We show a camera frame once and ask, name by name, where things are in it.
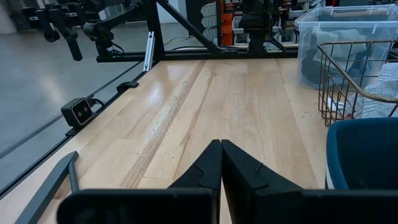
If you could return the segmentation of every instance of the concrete floor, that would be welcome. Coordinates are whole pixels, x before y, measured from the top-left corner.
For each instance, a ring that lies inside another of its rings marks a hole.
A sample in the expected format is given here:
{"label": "concrete floor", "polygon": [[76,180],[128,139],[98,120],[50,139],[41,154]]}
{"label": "concrete floor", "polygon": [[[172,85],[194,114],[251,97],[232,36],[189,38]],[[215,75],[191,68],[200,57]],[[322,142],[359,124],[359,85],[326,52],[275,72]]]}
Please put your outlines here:
{"label": "concrete floor", "polygon": [[[125,51],[145,51],[145,23],[130,24],[113,29],[114,42]],[[165,49],[185,45],[201,46],[187,37],[180,24],[162,26]],[[131,68],[136,62],[97,63],[97,52],[80,30],[78,43],[83,60],[72,59],[67,43],[61,39],[47,42],[41,33],[0,35],[0,189],[15,179],[43,156],[70,129],[64,119],[13,151],[6,150],[60,113],[60,108],[73,98],[85,97]],[[142,64],[96,94],[108,101],[116,94],[116,86],[135,78]]]}

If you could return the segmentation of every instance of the black metal frame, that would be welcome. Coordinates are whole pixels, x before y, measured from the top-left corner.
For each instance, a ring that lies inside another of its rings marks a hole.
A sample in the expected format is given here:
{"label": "black metal frame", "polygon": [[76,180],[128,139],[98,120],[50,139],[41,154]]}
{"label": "black metal frame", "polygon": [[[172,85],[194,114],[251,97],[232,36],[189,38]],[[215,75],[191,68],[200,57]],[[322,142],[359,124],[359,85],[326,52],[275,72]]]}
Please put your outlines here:
{"label": "black metal frame", "polygon": [[[159,3],[176,21],[186,28],[203,44],[205,49],[199,50],[165,50],[162,40],[157,4]],[[216,1],[220,10],[220,0]],[[200,33],[188,20],[175,10],[167,0],[146,0],[146,14],[148,30],[155,33],[154,60],[213,60],[213,59],[246,59],[246,58],[295,58],[298,47],[290,47],[285,52],[250,53],[247,49],[227,48],[217,46]],[[221,43],[220,12],[217,12],[218,45]],[[145,52],[126,52],[109,57],[97,57],[97,62],[141,62],[145,59]]]}

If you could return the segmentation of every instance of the wall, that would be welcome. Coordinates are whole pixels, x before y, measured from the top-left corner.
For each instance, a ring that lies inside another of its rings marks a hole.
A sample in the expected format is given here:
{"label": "wall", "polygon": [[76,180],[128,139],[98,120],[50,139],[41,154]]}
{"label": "wall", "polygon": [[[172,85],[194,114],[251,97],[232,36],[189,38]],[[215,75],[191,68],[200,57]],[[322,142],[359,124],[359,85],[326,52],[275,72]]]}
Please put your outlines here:
{"label": "wall", "polygon": [[6,8],[0,3],[0,34],[10,34],[17,32],[15,25],[8,16]]}
{"label": "wall", "polygon": [[[169,3],[179,12],[184,18],[187,18],[187,7],[185,6],[185,0],[169,0]],[[162,6],[157,4],[157,11],[159,13],[160,23],[171,23],[177,22]]]}

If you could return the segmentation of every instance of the wood grain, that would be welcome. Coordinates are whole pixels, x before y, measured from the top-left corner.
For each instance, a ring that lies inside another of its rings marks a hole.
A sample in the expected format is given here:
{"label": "wood grain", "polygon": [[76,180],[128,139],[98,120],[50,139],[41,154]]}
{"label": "wood grain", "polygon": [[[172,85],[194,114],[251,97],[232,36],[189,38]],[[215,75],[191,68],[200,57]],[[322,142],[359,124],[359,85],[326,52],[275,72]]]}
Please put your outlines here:
{"label": "wood grain", "polygon": [[[71,151],[82,189],[166,188],[212,139],[232,140],[302,187],[323,187],[327,129],[317,91],[296,78],[296,59],[160,62],[0,201],[2,223],[14,223]],[[53,223],[69,193],[66,179],[41,223]],[[221,223],[231,223],[224,192]]]}

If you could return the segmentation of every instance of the plastic storage container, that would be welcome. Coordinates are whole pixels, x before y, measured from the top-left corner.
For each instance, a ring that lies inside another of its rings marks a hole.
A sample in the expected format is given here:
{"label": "plastic storage container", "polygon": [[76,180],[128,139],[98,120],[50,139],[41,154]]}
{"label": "plastic storage container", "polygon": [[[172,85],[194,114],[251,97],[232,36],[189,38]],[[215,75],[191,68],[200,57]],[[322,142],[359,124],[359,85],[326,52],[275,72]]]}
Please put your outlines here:
{"label": "plastic storage container", "polygon": [[[300,32],[298,47],[298,74],[300,83],[310,88],[319,88],[321,53],[318,45],[325,42],[362,41],[362,40],[392,40],[398,36],[398,6],[395,4],[380,6],[353,7],[319,7],[300,16],[295,25]],[[373,62],[362,65],[354,60],[384,60],[389,53],[389,44],[379,44],[372,51],[367,51],[367,45],[350,49],[338,47],[325,49],[333,53],[333,60],[351,60],[348,63],[347,74],[352,77],[378,73],[384,62]],[[339,63],[342,69],[346,64]],[[330,68],[331,74],[338,74],[335,68]]]}

